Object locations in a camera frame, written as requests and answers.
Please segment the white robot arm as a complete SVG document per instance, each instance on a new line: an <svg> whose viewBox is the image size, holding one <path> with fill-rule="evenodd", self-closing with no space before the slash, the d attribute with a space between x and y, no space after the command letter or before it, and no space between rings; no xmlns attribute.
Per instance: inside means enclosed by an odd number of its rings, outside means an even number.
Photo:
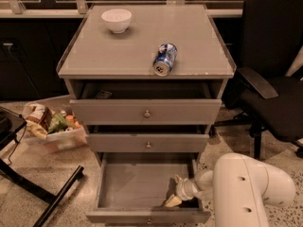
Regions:
<svg viewBox="0 0 303 227"><path fill-rule="evenodd" d="M212 199L215 227L269 227L265 206L284 207L295 197L288 173L238 153L221 156L212 170L198 170L190 179L175 176L174 181L165 205Z"/></svg>

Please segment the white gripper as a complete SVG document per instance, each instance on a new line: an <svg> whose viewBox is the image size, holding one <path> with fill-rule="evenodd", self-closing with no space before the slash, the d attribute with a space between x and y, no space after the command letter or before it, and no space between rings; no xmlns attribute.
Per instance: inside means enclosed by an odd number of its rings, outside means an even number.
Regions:
<svg viewBox="0 0 303 227"><path fill-rule="evenodd" d="M182 201L190 201L197 197L200 188L197 186L193 179L182 179L178 174L175 174L174 180L176 181L175 194L172 194L165 202L165 206L172 208L178 206Z"/></svg>

